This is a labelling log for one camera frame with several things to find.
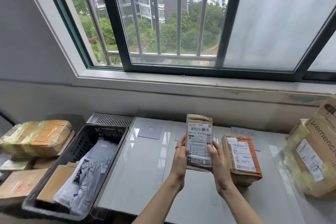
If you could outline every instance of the hand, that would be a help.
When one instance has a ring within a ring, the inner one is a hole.
[[[207,150],[212,157],[212,174],[215,178],[216,190],[221,197],[224,197],[224,192],[234,186],[230,168],[225,159],[225,155],[223,149],[215,142],[212,141],[213,146],[215,146],[216,150],[211,147],[211,145],[207,145]]]
[[[178,186],[178,191],[184,187],[184,177],[187,169],[187,156],[189,150],[186,148],[186,136],[184,135],[177,143],[178,148],[175,149],[173,164],[167,180]]]

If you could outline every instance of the black plastic crate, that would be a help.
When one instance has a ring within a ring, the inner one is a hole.
[[[116,158],[116,155],[120,149],[121,144],[128,132],[128,127],[125,126],[108,126],[108,125],[94,125],[87,124],[82,127],[79,133],[73,138],[73,140],[66,147],[64,152],[59,156],[53,166],[47,171],[44,177],[31,191],[31,193],[23,201],[22,208],[24,210],[39,213],[44,215],[44,218],[49,219],[67,219],[72,221],[89,220],[92,217],[89,213],[98,197],[98,194],[103,186],[103,183],[111,169],[111,166]],[[69,214],[69,209],[59,204],[50,204],[47,202],[36,200],[45,184],[54,173],[58,165],[66,165],[68,162],[79,161],[97,142],[99,137],[104,137],[106,140],[118,144],[115,153],[111,157],[111,161],[105,171],[104,176],[99,181],[97,189],[94,193],[94,200],[90,203],[89,209],[83,215]]]

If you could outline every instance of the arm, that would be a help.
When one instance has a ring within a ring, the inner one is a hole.
[[[185,147],[185,136],[177,143],[173,164],[167,180],[154,195],[145,209],[133,221],[133,224],[163,223],[173,201],[184,187],[184,177],[187,169],[187,155],[189,150]]]
[[[212,173],[218,194],[226,201],[237,224],[263,224],[262,219],[233,184],[223,149],[215,141],[213,145],[216,150],[210,145],[207,149],[212,157]]]

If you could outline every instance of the air vent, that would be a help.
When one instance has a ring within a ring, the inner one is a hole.
[[[87,120],[86,123],[100,124],[100,125],[116,125],[131,127],[134,121],[134,117],[120,116],[113,114],[94,113]]]

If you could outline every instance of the white countertop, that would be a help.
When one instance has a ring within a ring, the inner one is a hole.
[[[136,118],[96,206],[138,215],[166,180],[181,122],[160,120],[163,122],[162,132],[160,140],[155,140],[137,136],[145,120],[158,121]],[[231,133],[231,128],[214,126],[216,141],[220,141],[224,133]],[[320,223],[334,223],[335,211],[325,217],[321,210],[316,209],[316,204],[307,203],[292,186],[286,171],[281,170],[276,156],[278,150],[286,145],[285,135],[260,131],[256,131],[256,135],[261,145],[257,157],[263,178],[242,194],[263,221],[313,224],[316,223],[313,219],[317,218]],[[334,202],[328,204],[336,209]],[[236,223],[226,202],[216,192],[213,175],[193,170],[187,170],[184,188],[175,198],[166,221],[176,224]]]

